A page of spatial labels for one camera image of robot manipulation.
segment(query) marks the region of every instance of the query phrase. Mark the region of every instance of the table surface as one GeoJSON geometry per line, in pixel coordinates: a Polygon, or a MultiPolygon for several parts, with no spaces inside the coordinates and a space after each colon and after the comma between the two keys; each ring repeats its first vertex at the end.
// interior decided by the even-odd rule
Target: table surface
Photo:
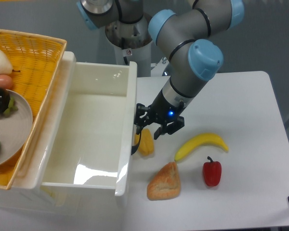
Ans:
{"type": "MultiPolygon", "coordinates": [[[[149,105],[167,77],[138,79],[137,102],[149,105]]],[[[217,74],[182,113],[185,127],[155,141],[150,157],[133,156],[124,231],[215,230],[289,225],[289,143],[265,72],[217,74]],[[219,134],[229,147],[194,150],[178,163],[182,189],[149,201],[146,187],[191,137],[219,134]],[[217,187],[202,176],[207,156],[222,165],[217,187]]],[[[150,126],[153,133],[157,125],[150,126]]]]}

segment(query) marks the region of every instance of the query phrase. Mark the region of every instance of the plate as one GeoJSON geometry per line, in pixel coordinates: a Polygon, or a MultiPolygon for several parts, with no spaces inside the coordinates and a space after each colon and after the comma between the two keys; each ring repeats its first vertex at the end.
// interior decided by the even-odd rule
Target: plate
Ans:
{"type": "Polygon", "coordinates": [[[0,165],[15,155],[24,145],[33,123],[33,115],[29,103],[18,93],[8,90],[15,98],[17,111],[9,117],[0,114],[0,165]]]}

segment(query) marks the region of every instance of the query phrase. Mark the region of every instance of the yellow basket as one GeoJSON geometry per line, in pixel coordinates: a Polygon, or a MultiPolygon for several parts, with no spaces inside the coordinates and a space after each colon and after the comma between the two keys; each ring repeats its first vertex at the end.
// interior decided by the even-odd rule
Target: yellow basket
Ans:
{"type": "Polygon", "coordinates": [[[37,126],[42,122],[52,91],[56,71],[66,49],[66,41],[43,35],[0,30],[0,50],[13,65],[10,76],[13,91],[22,95],[30,104],[33,113],[31,133],[11,159],[0,165],[0,189],[10,189],[25,160],[37,126]]]}

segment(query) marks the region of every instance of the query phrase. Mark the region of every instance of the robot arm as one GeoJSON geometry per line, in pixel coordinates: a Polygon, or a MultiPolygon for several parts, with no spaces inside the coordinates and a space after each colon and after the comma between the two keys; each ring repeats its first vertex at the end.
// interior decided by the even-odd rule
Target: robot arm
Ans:
{"type": "Polygon", "coordinates": [[[163,10],[152,18],[149,33],[174,73],[150,106],[137,104],[137,134],[158,123],[161,127],[154,134],[156,140],[184,126],[180,114],[223,64],[221,50],[204,38],[239,24],[243,17],[242,0],[196,0],[186,14],[177,16],[163,10]]]}
{"type": "Polygon", "coordinates": [[[177,16],[162,10],[150,20],[144,20],[142,0],[80,0],[78,8],[91,29],[118,21],[122,28],[115,28],[118,41],[111,40],[116,46],[124,49],[137,44],[139,48],[152,38],[168,58],[174,73],[150,106],[137,104],[136,108],[137,134],[152,123],[161,125],[154,139],[184,126],[180,114],[223,65],[221,50],[205,39],[244,17],[242,0],[195,0],[190,12],[177,16]]]}

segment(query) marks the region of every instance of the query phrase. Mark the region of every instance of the yellow banana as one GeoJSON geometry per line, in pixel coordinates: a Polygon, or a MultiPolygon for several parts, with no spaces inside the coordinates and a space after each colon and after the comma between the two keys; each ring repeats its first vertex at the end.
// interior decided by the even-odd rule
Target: yellow banana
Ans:
{"type": "Polygon", "coordinates": [[[214,145],[222,148],[224,151],[228,151],[228,146],[223,139],[215,133],[202,133],[194,136],[189,141],[181,146],[174,157],[174,161],[180,161],[188,156],[195,148],[200,145],[214,145]]]}

